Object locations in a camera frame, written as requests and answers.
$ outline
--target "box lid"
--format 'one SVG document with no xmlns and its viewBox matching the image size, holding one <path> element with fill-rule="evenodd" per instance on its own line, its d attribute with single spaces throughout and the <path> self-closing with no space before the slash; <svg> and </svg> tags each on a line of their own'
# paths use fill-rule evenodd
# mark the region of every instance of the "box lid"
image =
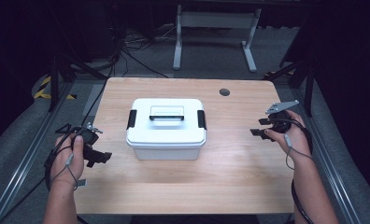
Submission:
<svg viewBox="0 0 370 224">
<path fill-rule="evenodd" d="M 203 104 L 197 99 L 136 99 L 126 139 L 134 148 L 200 147 L 206 141 Z"/>
</svg>

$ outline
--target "metal stand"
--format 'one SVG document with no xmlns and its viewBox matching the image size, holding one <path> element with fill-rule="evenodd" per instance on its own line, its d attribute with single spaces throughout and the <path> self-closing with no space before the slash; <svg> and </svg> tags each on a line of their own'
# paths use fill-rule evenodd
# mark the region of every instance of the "metal stand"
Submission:
<svg viewBox="0 0 370 224">
<path fill-rule="evenodd" d="M 242 41 L 244 54 L 250 72 L 256 72 L 257 68 L 251 54 L 250 45 L 257 28 L 261 10 L 256 9 L 255 13 L 217 13 L 217 12 L 182 12 L 181 5 L 177 10 L 177 43 L 174 52 L 173 69 L 179 70 L 181 67 L 182 53 L 182 27 L 215 27 L 215 28 L 237 28 L 249 29 L 249 38 Z"/>
</svg>

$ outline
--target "white plastic box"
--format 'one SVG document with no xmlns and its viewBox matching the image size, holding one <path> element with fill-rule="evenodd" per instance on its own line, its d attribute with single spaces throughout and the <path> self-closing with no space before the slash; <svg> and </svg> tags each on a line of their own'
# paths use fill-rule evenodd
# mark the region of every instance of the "white plastic box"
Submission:
<svg viewBox="0 0 370 224">
<path fill-rule="evenodd" d="M 196 160 L 206 142 L 203 104 L 197 99 L 136 99 L 126 140 L 139 160 Z"/>
</svg>

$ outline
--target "wooden table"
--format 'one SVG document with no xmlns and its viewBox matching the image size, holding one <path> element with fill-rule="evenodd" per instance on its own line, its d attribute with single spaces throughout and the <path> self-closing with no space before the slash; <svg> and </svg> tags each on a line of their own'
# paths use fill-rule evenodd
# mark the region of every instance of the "wooden table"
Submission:
<svg viewBox="0 0 370 224">
<path fill-rule="evenodd" d="M 220 89 L 230 91 L 220 95 Z M 196 98 L 206 112 L 206 143 L 196 161 L 139 161 L 126 144 L 137 98 Z M 75 193 L 79 214 L 291 213 L 292 170 L 277 143 L 252 136 L 278 94 L 271 82 L 111 78 L 95 117 L 104 131 L 93 148 L 112 152 L 85 168 Z"/>
</svg>

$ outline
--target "forearm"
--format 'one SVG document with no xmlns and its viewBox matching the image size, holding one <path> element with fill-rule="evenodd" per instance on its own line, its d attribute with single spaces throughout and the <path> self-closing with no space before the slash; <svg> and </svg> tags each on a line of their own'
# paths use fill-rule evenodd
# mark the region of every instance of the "forearm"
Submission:
<svg viewBox="0 0 370 224">
<path fill-rule="evenodd" d="M 46 211 L 43 220 L 45 224 L 77 223 L 73 186 L 62 181 L 53 182 Z"/>
<path fill-rule="evenodd" d="M 297 197 L 314 223 L 338 223 L 315 163 L 309 158 L 295 161 L 293 183 Z M 306 223 L 295 207 L 296 223 Z"/>
</svg>

